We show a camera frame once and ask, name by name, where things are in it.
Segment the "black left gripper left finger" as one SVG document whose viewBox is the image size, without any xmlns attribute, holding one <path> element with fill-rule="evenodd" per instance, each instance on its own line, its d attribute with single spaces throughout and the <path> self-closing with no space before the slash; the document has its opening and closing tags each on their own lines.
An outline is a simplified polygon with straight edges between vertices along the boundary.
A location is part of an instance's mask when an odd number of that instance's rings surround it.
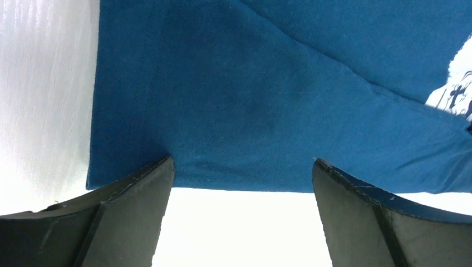
<svg viewBox="0 0 472 267">
<path fill-rule="evenodd" d="M 166 157 L 44 210 L 1 216 L 1 265 L 151 266 L 174 174 Z"/>
</svg>

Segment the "dark blue t shirt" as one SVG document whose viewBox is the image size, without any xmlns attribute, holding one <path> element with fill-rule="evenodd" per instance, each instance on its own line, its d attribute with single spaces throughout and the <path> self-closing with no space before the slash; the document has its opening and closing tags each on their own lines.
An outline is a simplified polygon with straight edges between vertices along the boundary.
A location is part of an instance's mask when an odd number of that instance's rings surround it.
<svg viewBox="0 0 472 267">
<path fill-rule="evenodd" d="M 470 1 L 101 1 L 89 190 L 471 191 Z"/>
</svg>

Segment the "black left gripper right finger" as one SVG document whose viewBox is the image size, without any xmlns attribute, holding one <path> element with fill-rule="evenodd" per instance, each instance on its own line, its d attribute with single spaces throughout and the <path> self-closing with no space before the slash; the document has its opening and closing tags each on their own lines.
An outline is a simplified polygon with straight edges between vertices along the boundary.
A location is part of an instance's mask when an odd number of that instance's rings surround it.
<svg viewBox="0 0 472 267">
<path fill-rule="evenodd" d="M 323 159 L 312 182 L 333 266 L 471 265 L 471 216 L 397 196 Z"/>
</svg>

